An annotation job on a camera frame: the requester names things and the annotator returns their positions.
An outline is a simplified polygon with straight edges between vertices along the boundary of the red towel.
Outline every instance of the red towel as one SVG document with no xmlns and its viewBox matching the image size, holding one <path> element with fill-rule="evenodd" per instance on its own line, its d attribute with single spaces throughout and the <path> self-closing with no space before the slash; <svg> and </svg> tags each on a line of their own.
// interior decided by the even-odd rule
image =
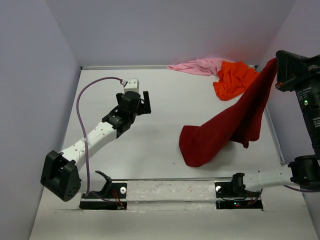
<svg viewBox="0 0 320 240">
<path fill-rule="evenodd" d="M 270 60 L 236 104 L 202 126 L 184 126 L 179 147 L 185 164 L 200 167 L 211 161 L 233 141 L 248 148 L 260 136 L 261 121 L 277 73 L 276 59 Z"/>
</svg>

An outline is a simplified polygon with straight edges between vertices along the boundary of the wire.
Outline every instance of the wire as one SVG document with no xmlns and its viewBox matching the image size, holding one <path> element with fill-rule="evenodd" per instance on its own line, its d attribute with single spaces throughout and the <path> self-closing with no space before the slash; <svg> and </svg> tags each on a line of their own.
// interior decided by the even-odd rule
<svg viewBox="0 0 320 240">
<path fill-rule="evenodd" d="M 220 197 L 222 200 L 226 201 L 226 202 L 235 202 L 235 201 L 244 201 L 246 200 L 247 198 L 240 198 L 240 199 L 232 199 L 232 200 L 229 200 L 229 199 L 225 199 L 223 197 Z"/>
<path fill-rule="evenodd" d="M 118 202 L 117 202 L 117 199 L 116 199 L 116 195 L 113 191 L 111 191 L 112 195 L 113 195 L 113 198 L 115 200 L 115 205 L 118 207 Z"/>
<path fill-rule="evenodd" d="M 118 199 L 118 201 L 119 201 L 120 205 L 123 207 L 123 206 L 124 206 L 124 204 L 123 204 L 123 202 L 120 200 L 120 197 L 118 196 L 117 191 L 116 191 L 115 189 L 113 189 L 113 191 L 114 191 L 114 194 L 115 194 L 116 198 Z"/>
<path fill-rule="evenodd" d="M 298 188 L 294 188 L 288 185 L 283 185 L 284 187 L 286 187 L 287 189 L 291 189 L 293 191 L 297 191 L 300 193 L 320 193 L 320 189 L 316 189 L 316 190 L 305 190 L 305 189 L 298 189 Z"/>
<path fill-rule="evenodd" d="M 252 203 L 253 202 L 253 200 L 254 200 L 254 196 L 252 195 L 252 193 L 250 192 L 250 197 L 251 197 L 251 199 L 250 199 L 250 203 Z"/>
<path fill-rule="evenodd" d="M 78 98 L 76 99 L 76 105 L 75 105 L 75 109 L 76 109 L 76 115 L 79 119 L 79 123 L 80 123 L 80 126 L 81 126 L 81 129 L 82 129 L 82 133 L 83 133 L 83 138 L 84 138 L 84 150 L 85 150 L 85 165 L 86 165 L 86 177 L 87 177 L 87 187 L 86 187 L 86 193 L 85 193 L 85 196 L 88 196 L 88 194 L 90 193 L 90 168 L 89 168 L 89 147 L 88 147 L 88 142 L 87 142 L 87 132 L 86 132 L 86 129 L 85 129 L 85 126 L 84 126 L 84 123 L 82 121 L 82 118 L 80 116 L 80 111 L 79 111 L 79 102 L 80 102 L 80 98 L 82 96 L 82 94 L 84 93 L 84 91 L 89 88 L 90 86 L 92 86 L 93 84 L 97 83 L 97 82 L 100 82 L 102 80 L 107 80 L 107 79 L 115 79 L 115 80 L 118 80 L 120 81 L 120 83 L 122 83 L 122 79 L 118 78 L 118 77 L 113 77 L 113 76 L 107 76 L 107 77 L 102 77 L 102 78 L 99 78 L 91 83 L 89 83 L 88 85 L 86 85 L 82 90 L 81 92 L 79 93 L 78 95 Z M 99 197 L 97 194 L 95 194 L 94 192 L 92 192 L 96 197 L 100 198 L 100 199 L 103 199 L 102 197 Z"/>
<path fill-rule="evenodd" d="M 114 204 L 115 203 L 114 201 L 109 201 L 109 200 L 104 199 L 103 197 L 99 196 L 95 191 L 91 191 L 91 193 L 93 195 L 95 195 L 98 199 L 101 199 L 102 201 L 104 201 L 106 203 L 109 203 L 109 204 Z"/>
<path fill-rule="evenodd" d="M 259 198 L 261 197 L 262 190 L 263 190 L 263 188 L 260 190 L 259 195 L 256 197 L 256 199 L 255 199 L 253 202 L 251 202 L 251 203 L 248 204 L 248 205 L 244 205 L 244 206 L 242 206 L 242 207 L 239 207 L 239 208 L 240 208 L 240 209 L 245 209 L 245 208 L 248 208 L 248 207 L 252 206 L 253 204 L 255 204 L 255 203 L 259 200 Z"/>
</svg>

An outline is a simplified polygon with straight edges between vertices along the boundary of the white wall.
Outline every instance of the white wall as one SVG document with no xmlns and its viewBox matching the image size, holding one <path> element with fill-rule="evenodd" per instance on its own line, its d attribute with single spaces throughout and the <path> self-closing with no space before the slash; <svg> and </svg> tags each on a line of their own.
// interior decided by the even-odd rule
<svg viewBox="0 0 320 240">
<path fill-rule="evenodd" d="M 286 50 L 313 57 L 320 54 L 320 1 L 299 0 L 265 53 L 260 68 L 274 58 L 276 51 Z M 286 162 L 295 157 L 314 154 L 311 140 L 294 92 L 272 89 L 268 101 L 274 127 Z M 320 238 L 320 193 L 306 195 L 309 212 Z"/>
<path fill-rule="evenodd" d="M 0 238 L 26 240 L 80 71 L 44 0 L 2 0 L 0 32 Z"/>
<path fill-rule="evenodd" d="M 258 64 L 295 1 L 46 2 L 81 66 L 114 66 L 217 56 Z"/>
</svg>

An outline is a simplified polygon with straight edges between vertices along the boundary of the screw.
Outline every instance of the screw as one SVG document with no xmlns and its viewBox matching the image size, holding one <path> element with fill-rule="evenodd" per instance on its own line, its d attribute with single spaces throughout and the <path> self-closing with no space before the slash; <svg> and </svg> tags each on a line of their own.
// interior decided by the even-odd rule
<svg viewBox="0 0 320 240">
<path fill-rule="evenodd" d="M 221 186 L 216 186 L 216 187 L 215 187 L 215 191 L 216 191 L 217 193 L 220 193 L 220 192 L 222 191 L 222 187 L 221 187 Z"/>
<path fill-rule="evenodd" d="M 126 189 L 124 186 L 122 186 L 122 187 L 120 188 L 120 193 L 121 193 L 121 194 L 126 194 L 126 192 L 127 192 L 127 189 Z"/>
</svg>

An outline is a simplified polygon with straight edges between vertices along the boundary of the white floor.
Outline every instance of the white floor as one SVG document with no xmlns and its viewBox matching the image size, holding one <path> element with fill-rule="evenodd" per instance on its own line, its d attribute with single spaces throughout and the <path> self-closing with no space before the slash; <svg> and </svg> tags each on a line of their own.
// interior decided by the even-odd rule
<svg viewBox="0 0 320 240">
<path fill-rule="evenodd" d="M 113 179 L 218 178 L 279 165 L 263 116 L 260 139 L 250 142 L 248 149 L 230 142 L 210 163 L 199 168 L 186 166 L 179 150 L 182 127 L 200 126 L 239 99 L 219 100 L 213 88 L 217 77 L 167 69 L 83 70 L 77 95 L 88 83 L 107 76 L 139 79 L 140 93 L 149 91 L 152 113 L 138 116 L 131 129 L 92 157 L 92 171 L 103 171 Z M 119 92 L 123 92 L 123 88 L 116 80 L 99 82 L 86 90 L 80 101 L 80 114 L 87 131 L 117 105 L 116 93 Z M 82 131 L 73 107 L 63 148 L 80 138 Z"/>
<path fill-rule="evenodd" d="M 127 210 L 81 210 L 80 193 L 63 202 L 45 189 L 30 240 L 317 239 L 302 195 L 282 186 L 264 189 L 264 211 L 216 210 L 212 181 L 141 181 L 231 177 L 237 172 L 264 171 L 280 165 L 265 116 L 260 139 L 250 142 L 248 149 L 231 142 L 209 164 L 199 168 L 185 165 L 178 146 L 182 127 L 199 126 L 237 101 L 217 98 L 212 86 L 216 77 L 166 69 L 85 70 L 77 93 L 106 76 L 139 79 L 141 93 L 149 91 L 151 101 L 152 114 L 138 116 L 130 130 L 90 159 L 92 171 L 101 170 L 113 179 L 140 179 L 128 183 Z M 112 80 L 87 90 L 80 101 L 80 113 L 88 131 L 117 105 L 115 95 L 122 91 L 122 86 Z M 73 108 L 64 147 L 80 138 Z M 146 198 L 157 202 L 139 204 Z"/>
</svg>

